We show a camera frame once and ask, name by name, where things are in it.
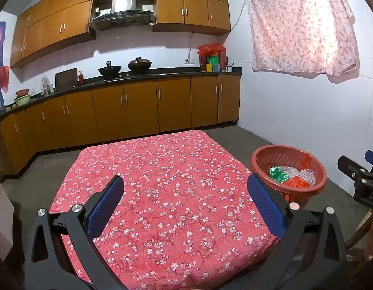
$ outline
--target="black countertop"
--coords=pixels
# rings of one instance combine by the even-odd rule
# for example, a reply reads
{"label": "black countertop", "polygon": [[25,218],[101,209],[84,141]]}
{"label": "black countertop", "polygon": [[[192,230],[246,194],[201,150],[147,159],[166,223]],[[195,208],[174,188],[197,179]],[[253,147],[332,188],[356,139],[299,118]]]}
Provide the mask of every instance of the black countertop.
{"label": "black countertop", "polygon": [[232,68],[232,72],[200,72],[199,67],[169,67],[163,69],[149,69],[146,74],[134,74],[132,71],[121,72],[118,75],[118,78],[112,80],[105,79],[104,76],[98,76],[93,78],[85,79],[85,84],[82,86],[73,87],[67,90],[62,90],[57,93],[49,94],[48,96],[41,96],[41,93],[34,95],[31,100],[17,107],[14,110],[4,112],[0,114],[0,119],[6,117],[7,115],[14,113],[25,108],[29,108],[32,105],[41,103],[42,101],[63,96],[65,94],[70,94],[74,92],[79,92],[81,90],[93,89],[96,87],[102,87],[106,85],[117,85],[122,83],[131,83],[134,81],[141,80],[152,80],[157,78],[166,78],[166,77],[182,77],[182,76],[213,76],[213,75],[241,75],[241,67]]}

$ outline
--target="metal screw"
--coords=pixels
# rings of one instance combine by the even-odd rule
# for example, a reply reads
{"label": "metal screw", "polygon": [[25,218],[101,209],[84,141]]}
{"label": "metal screw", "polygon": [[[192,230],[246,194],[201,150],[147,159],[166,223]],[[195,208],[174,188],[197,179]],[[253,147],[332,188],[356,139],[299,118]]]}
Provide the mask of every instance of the metal screw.
{"label": "metal screw", "polygon": [[80,205],[80,204],[76,204],[76,205],[74,205],[71,209],[72,209],[72,211],[73,211],[74,213],[78,213],[78,212],[80,212],[80,211],[82,210],[82,205]]}
{"label": "metal screw", "polygon": [[334,208],[333,207],[326,207],[326,212],[328,213],[328,214],[334,214],[335,213],[335,210],[334,210]]}
{"label": "metal screw", "polygon": [[42,209],[39,209],[38,210],[38,216],[44,216],[45,215],[45,209],[42,208]]}
{"label": "metal screw", "polygon": [[298,203],[295,203],[295,202],[290,203],[289,206],[292,210],[298,210],[299,209]]}

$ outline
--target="power outlet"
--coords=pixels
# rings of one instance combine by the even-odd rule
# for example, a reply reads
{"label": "power outlet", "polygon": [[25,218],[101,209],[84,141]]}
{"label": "power outlet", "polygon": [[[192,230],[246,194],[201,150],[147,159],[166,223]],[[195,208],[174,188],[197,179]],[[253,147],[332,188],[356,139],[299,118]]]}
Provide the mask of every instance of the power outlet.
{"label": "power outlet", "polygon": [[185,59],[185,62],[184,64],[195,64],[195,59],[190,59],[189,62],[188,62],[188,59]]}

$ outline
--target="green plastic bag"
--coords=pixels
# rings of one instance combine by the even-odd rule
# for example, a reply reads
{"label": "green plastic bag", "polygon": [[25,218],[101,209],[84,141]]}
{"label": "green plastic bag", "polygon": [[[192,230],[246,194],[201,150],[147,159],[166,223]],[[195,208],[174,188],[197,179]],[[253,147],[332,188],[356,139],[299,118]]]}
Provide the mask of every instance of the green plastic bag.
{"label": "green plastic bag", "polygon": [[287,181],[290,177],[286,172],[280,170],[279,166],[271,167],[270,168],[270,178],[278,181],[279,183],[283,183]]}

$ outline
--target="red plastic basket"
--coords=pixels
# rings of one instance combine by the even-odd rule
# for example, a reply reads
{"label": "red plastic basket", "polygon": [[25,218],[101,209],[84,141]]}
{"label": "red plastic basket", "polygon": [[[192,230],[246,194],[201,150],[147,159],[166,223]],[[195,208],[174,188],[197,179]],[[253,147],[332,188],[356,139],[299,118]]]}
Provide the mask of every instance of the red plastic basket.
{"label": "red plastic basket", "polygon": [[[301,171],[311,169],[315,172],[316,184],[309,188],[294,188],[279,183],[269,177],[270,168],[289,166]],[[298,148],[285,145],[268,145],[255,150],[251,156],[251,169],[269,187],[279,191],[287,202],[296,202],[301,207],[309,199],[320,193],[326,184],[326,169],[313,155]]]}

